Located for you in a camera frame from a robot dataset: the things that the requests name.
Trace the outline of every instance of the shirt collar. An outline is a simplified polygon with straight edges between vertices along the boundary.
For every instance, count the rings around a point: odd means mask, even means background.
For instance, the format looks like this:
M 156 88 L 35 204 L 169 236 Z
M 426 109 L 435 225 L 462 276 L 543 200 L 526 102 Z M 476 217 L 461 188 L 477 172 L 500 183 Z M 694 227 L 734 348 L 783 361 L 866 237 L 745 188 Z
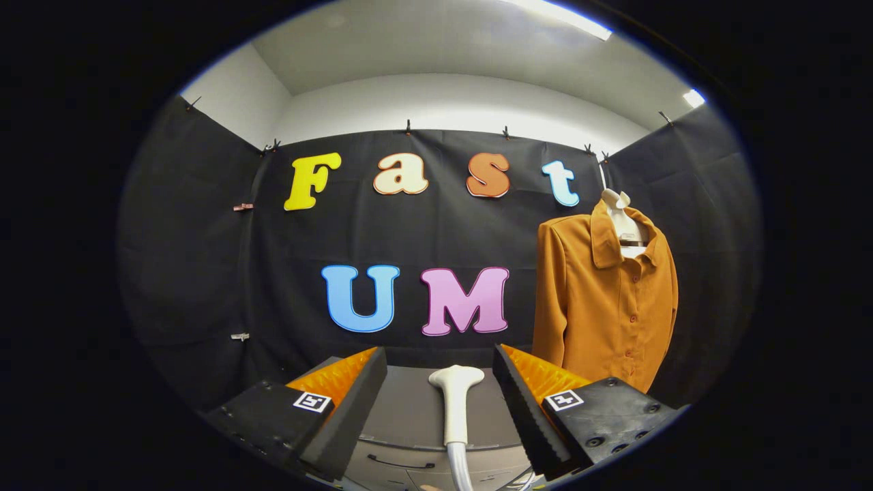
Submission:
M 649 230 L 649 245 L 646 246 L 642 255 L 649 258 L 652 266 L 657 267 L 656 258 L 661 252 L 661 243 L 663 242 L 660 240 L 660 231 L 639 210 L 627 206 L 624 211 L 638 224 L 644 225 Z M 617 266 L 624 261 L 621 247 L 618 244 L 618 235 L 615 233 L 615 225 L 612 223 L 612 218 L 609 217 L 606 202 L 603 200 L 600 200 L 591 212 L 591 249 L 595 266 L 598 269 Z

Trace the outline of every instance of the black backdrop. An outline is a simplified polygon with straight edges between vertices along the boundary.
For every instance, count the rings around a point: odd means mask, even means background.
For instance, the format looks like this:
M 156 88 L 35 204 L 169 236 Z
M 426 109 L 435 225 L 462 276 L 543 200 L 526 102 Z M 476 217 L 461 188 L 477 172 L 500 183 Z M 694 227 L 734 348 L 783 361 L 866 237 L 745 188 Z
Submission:
M 529 350 L 537 227 L 590 213 L 602 190 L 594 154 L 550 142 L 397 130 L 329 136 L 261 156 L 186 108 L 181 98 L 168 104 L 128 178 L 120 280 L 159 370 L 204 410 L 259 378 L 291 379 L 329 356 L 374 345 L 387 348 L 392 364 L 433 368 L 490 366 L 495 342 Z M 291 162 L 333 152 L 342 165 L 313 193 L 316 205 L 286 211 Z M 376 192 L 376 163 L 402 152 L 424 160 L 429 187 L 415 195 Z M 509 161 L 504 196 L 474 197 L 467 190 L 468 162 L 480 152 Z M 580 198 L 574 207 L 557 202 L 542 173 L 554 160 L 574 172 L 570 189 Z M 746 162 L 730 130 L 701 107 L 606 165 L 613 187 L 628 192 L 632 206 L 664 231 L 677 265 L 674 341 L 651 394 L 669 405 L 693 402 L 725 367 L 753 306 L 759 210 Z M 240 203 L 254 209 L 231 210 Z M 334 323 L 321 269 L 357 268 L 354 308 L 368 315 L 375 288 L 364 272 L 380 264 L 401 269 L 390 325 L 357 333 Z M 507 329 L 422 333 L 430 298 L 424 270 L 450 268 L 470 292 L 479 272 L 495 266 L 510 272 Z M 246 342 L 230 338 L 243 332 L 250 335 Z

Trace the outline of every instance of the orange foam pad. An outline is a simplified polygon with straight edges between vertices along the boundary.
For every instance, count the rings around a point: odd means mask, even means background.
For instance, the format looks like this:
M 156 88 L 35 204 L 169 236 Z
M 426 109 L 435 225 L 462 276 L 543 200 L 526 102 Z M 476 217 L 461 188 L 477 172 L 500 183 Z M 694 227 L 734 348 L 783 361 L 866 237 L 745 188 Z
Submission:
M 339 360 L 339 362 L 329 364 L 323 369 L 293 380 L 286 386 L 298 391 L 328 396 L 333 399 L 333 410 L 336 411 L 354 384 L 354 380 L 375 351 L 376 348 L 370 348 L 355 353 L 348 358 Z
M 543 404 L 546 396 L 591 384 L 590 380 L 534 355 L 528 355 L 520 349 L 505 344 L 501 344 L 500 347 L 509 355 L 509 359 L 515 364 L 516 370 L 525 380 L 527 389 L 539 405 Z

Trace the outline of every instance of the shirt placket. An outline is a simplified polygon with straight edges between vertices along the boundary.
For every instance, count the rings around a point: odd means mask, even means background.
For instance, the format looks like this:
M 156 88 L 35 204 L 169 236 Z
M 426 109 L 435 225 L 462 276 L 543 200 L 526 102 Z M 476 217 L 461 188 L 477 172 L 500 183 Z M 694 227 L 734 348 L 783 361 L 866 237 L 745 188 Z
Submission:
M 627 310 L 625 318 L 622 319 L 624 329 L 624 363 L 622 364 L 623 371 L 629 382 L 638 377 L 639 361 L 639 333 L 640 333 L 640 313 L 639 313 L 639 284 L 641 275 L 640 263 L 636 259 L 625 259 L 622 263 L 622 296 L 627 302 Z

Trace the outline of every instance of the ceiling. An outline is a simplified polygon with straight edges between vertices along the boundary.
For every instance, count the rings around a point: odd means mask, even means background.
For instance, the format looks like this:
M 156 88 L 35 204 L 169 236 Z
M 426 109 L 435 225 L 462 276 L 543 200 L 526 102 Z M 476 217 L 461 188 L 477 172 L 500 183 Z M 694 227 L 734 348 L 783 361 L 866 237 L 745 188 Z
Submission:
M 649 130 L 664 125 L 658 111 L 691 110 L 688 84 L 620 33 L 601 41 L 500 0 L 340 0 L 252 44 L 292 96 L 382 75 L 462 73 L 563 92 Z

